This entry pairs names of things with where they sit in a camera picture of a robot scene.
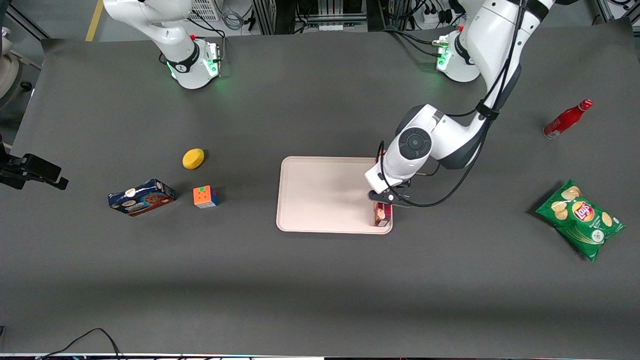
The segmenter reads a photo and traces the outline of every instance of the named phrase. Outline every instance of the white plastic crate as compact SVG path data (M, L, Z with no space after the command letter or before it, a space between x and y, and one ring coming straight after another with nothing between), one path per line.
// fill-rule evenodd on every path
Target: white plastic crate
M220 21L221 14L218 8L222 9L223 4L224 0L192 0L189 19L202 21L202 17L206 21Z

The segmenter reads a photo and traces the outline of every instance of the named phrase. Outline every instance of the yellow sponge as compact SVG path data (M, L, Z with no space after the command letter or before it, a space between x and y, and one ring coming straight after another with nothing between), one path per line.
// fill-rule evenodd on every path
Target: yellow sponge
M202 149L191 149L182 157L182 166L193 170L199 167L204 161L204 151Z

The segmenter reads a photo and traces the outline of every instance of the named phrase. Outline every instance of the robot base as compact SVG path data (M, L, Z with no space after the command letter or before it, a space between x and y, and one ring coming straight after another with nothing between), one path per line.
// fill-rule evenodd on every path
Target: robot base
M180 73L174 71L170 65L171 76L178 83L187 89L202 88L208 84L211 79L220 73L220 52L218 45L208 43L202 39L194 40L195 44L200 47L200 58L191 66L189 72Z
M451 80L459 83L468 83L480 75L480 70L475 64L467 64L467 61L460 55L455 48L456 38L460 35L459 31L453 31L448 35L440 37L440 41L448 42L449 48L441 54L436 69L444 72Z

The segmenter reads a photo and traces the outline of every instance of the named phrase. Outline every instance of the chip bag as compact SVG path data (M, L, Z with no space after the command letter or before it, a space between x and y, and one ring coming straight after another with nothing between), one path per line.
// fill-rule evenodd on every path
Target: chip bag
M569 180L556 191L536 212L591 261L604 243L625 226L582 196L582 192Z

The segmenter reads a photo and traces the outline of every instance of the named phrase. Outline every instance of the yellow floor line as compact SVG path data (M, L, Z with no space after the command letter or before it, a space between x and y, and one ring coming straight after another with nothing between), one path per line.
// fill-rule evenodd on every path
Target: yellow floor line
M95 30L98 28L98 22L100 22L100 15L102 15L102 8L104 5L102 4L102 0L98 0L98 3L95 5L95 10L93 11L93 17L91 18L91 23L89 24L89 30L86 32L86 37L84 41L93 41L93 36L95 35Z

